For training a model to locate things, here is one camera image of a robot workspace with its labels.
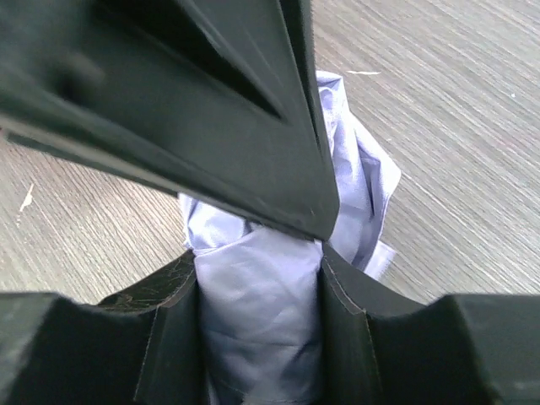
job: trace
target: lavender fabric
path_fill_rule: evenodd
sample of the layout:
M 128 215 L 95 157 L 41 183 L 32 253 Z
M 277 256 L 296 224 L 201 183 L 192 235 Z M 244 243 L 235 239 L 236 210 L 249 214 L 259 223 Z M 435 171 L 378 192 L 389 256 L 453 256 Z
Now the lavender fabric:
M 340 198 L 329 243 L 379 278 L 394 254 L 379 239 L 401 172 L 350 112 L 343 78 L 318 72 L 317 81 Z M 321 242 L 179 198 L 196 256 L 212 403 L 312 403 L 321 394 Z

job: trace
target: folded fabric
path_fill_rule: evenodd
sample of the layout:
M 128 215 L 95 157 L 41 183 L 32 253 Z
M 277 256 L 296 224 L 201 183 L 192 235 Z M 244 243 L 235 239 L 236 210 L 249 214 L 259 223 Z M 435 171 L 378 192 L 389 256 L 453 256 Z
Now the folded fabric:
M 329 243 L 377 278 L 393 256 L 379 238 L 401 172 L 350 112 L 343 79 L 319 72 L 317 81 L 340 198 Z M 179 198 L 186 244 L 196 256 L 213 402 L 312 403 L 322 386 L 316 294 L 321 242 Z

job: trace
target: white mark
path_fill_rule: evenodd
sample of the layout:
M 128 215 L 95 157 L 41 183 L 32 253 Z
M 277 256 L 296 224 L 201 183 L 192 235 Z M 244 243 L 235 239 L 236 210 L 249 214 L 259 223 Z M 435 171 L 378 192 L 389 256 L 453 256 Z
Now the white mark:
M 381 74 L 381 72 L 362 72 L 362 71 L 357 71 L 357 70 L 348 70 L 347 73 L 363 74 L 364 76 L 375 76 L 376 74 Z
M 28 192 L 26 193 L 26 197 L 24 197 L 23 203 L 20 204 L 20 208 L 19 208 L 20 213 L 22 213 L 23 210 L 32 203 L 32 201 L 33 201 L 32 191 L 33 190 L 34 190 L 34 183 L 32 183 L 30 185 L 30 188 L 28 189 Z

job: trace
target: cloth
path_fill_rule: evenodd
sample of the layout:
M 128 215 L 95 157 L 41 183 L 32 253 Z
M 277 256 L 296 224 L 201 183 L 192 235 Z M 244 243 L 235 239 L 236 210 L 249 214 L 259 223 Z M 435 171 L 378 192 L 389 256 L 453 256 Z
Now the cloth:
M 340 199 L 329 243 L 377 278 L 393 256 L 379 239 L 401 172 L 350 112 L 343 79 L 318 72 L 317 82 Z M 186 244 L 196 256 L 213 403 L 314 402 L 322 387 L 316 294 L 321 242 L 179 198 Z

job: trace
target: gray wood grain surface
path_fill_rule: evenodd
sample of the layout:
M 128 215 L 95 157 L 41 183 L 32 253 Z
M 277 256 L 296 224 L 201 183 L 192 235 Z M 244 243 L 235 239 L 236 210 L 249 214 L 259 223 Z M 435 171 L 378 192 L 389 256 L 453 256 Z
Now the gray wood grain surface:
M 385 283 L 420 300 L 538 292 L 540 6 L 315 0 L 314 15 L 319 68 L 345 77 L 403 170 Z M 0 156 L 0 289 L 95 302 L 182 252 L 174 199 L 6 143 Z

